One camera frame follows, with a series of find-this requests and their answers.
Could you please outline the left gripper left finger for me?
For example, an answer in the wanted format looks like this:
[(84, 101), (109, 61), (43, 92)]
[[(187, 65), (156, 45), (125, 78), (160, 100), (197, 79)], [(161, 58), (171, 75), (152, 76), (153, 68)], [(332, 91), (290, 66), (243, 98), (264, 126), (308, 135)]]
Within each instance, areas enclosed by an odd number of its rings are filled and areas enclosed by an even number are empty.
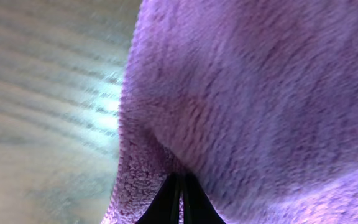
[(179, 224), (180, 194), (180, 178), (172, 173), (135, 224)]

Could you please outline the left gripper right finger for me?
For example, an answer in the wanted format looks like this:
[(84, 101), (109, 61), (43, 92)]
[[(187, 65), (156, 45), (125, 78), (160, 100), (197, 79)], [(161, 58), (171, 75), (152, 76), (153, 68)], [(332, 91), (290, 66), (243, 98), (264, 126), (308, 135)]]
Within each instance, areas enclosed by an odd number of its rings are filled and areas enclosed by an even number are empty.
[(195, 175), (184, 176), (184, 224), (226, 224), (215, 211)]

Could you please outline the purple microfiber cloth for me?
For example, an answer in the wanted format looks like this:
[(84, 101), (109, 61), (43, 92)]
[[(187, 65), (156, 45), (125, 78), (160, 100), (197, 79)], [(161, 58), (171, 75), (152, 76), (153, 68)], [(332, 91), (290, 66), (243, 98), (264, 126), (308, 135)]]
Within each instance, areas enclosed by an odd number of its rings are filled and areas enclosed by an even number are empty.
[(104, 223), (167, 175), (226, 223), (358, 223), (358, 0), (143, 1)]

